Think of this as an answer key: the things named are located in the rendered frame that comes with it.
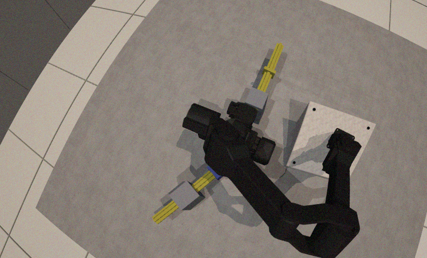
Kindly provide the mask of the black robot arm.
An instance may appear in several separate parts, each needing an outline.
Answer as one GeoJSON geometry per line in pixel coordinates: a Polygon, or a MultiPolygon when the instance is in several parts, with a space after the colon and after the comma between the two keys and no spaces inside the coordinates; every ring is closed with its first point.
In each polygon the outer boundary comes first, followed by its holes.
{"type": "Polygon", "coordinates": [[[360,231],[357,212],[350,208],[350,167],[362,147],[355,136],[336,128],[322,164],[329,174],[326,201],[302,206],[290,202],[250,158],[258,135],[252,130],[257,109],[231,101],[227,114],[225,121],[221,113],[193,103],[183,119],[183,128],[206,137],[206,164],[234,183],[274,238],[303,254],[335,258],[360,231]],[[299,224],[317,225],[308,237],[296,229],[299,224]]]}

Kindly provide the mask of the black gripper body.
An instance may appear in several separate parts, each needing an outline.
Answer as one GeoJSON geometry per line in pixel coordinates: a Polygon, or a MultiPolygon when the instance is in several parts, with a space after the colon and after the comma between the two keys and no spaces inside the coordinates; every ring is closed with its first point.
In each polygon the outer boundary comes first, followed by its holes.
{"type": "MultiPolygon", "coordinates": [[[[199,138],[205,140],[205,136],[198,134],[199,138]]],[[[262,136],[262,138],[256,138],[252,149],[249,152],[254,154],[253,161],[267,165],[275,149],[275,142],[262,136]]]]}

